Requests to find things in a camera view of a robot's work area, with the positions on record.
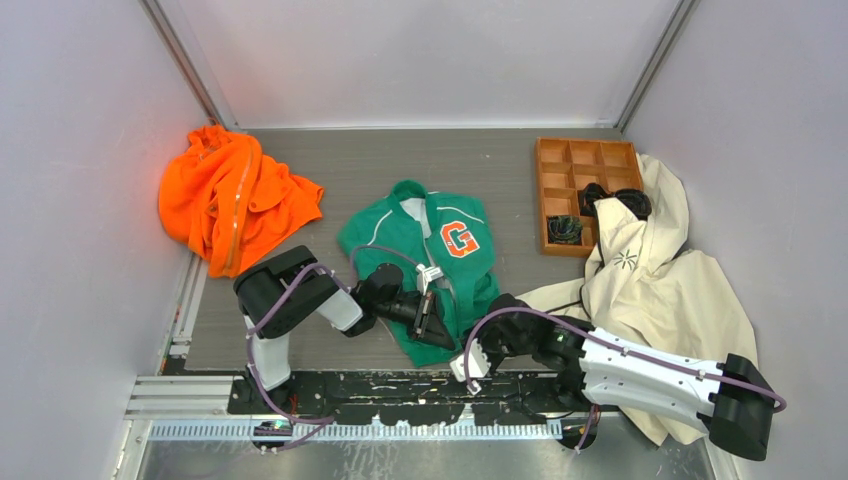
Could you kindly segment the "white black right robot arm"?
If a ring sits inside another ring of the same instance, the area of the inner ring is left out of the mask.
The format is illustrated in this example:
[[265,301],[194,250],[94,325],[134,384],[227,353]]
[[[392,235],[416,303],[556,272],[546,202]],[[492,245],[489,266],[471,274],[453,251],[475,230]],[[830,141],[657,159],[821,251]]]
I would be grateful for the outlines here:
[[664,352],[510,294],[466,331],[450,368],[476,395],[481,379],[517,356],[555,372],[556,400],[567,410],[635,409],[691,427],[752,461],[766,459],[773,417],[786,407],[744,356],[729,353],[718,361]]

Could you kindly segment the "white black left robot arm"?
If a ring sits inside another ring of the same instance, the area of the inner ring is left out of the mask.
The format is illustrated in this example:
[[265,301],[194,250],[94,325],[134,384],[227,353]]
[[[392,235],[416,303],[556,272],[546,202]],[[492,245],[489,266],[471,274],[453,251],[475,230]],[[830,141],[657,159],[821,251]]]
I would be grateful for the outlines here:
[[247,329],[247,370],[256,382],[255,403],[269,413],[290,403],[290,334],[313,314],[347,337],[359,336],[385,320],[402,326],[414,342],[454,350],[456,341],[430,286],[442,277],[441,270],[413,266],[413,289],[404,287],[406,276],[393,263],[380,264],[348,287],[318,263],[309,248],[298,246],[237,277],[233,289]]

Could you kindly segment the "green varsity jacket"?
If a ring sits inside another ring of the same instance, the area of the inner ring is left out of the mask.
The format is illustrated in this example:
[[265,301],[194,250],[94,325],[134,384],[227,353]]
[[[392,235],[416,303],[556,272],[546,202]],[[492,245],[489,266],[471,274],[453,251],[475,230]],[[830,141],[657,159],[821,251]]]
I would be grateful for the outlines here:
[[483,202],[473,196],[431,190],[414,181],[395,184],[387,195],[353,214],[337,234],[342,251],[361,279],[391,263],[404,274],[403,288],[416,289],[416,267],[437,267],[429,289],[454,341],[449,349],[414,341],[403,325],[390,330],[416,367],[445,363],[461,349],[461,337],[500,295],[494,237]]

